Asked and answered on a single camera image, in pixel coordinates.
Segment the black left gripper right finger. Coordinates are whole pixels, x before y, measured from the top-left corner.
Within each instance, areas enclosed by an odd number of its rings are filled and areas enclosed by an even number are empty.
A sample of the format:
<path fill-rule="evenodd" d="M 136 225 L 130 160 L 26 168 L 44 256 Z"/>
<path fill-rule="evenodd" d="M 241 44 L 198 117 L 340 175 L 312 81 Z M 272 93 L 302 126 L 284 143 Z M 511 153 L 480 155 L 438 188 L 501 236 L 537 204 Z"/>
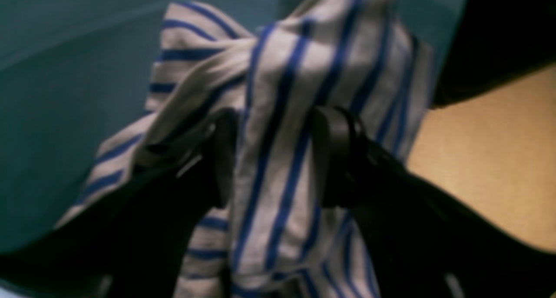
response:
<path fill-rule="evenodd" d="M 358 116 L 312 111 L 318 201 L 347 209 L 384 298 L 549 298 L 555 254 L 508 236 L 367 138 Z"/>

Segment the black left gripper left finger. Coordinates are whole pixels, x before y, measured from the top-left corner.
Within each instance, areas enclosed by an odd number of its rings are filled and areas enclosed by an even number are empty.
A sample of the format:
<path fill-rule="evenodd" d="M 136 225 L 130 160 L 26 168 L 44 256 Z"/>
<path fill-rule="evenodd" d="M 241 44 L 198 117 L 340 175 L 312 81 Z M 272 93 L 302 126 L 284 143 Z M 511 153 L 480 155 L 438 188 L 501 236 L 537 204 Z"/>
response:
<path fill-rule="evenodd" d="M 170 298 L 189 239 L 232 192 L 238 115 L 221 110 L 149 149 L 161 161 L 46 236 L 1 255 L 30 298 Z"/>

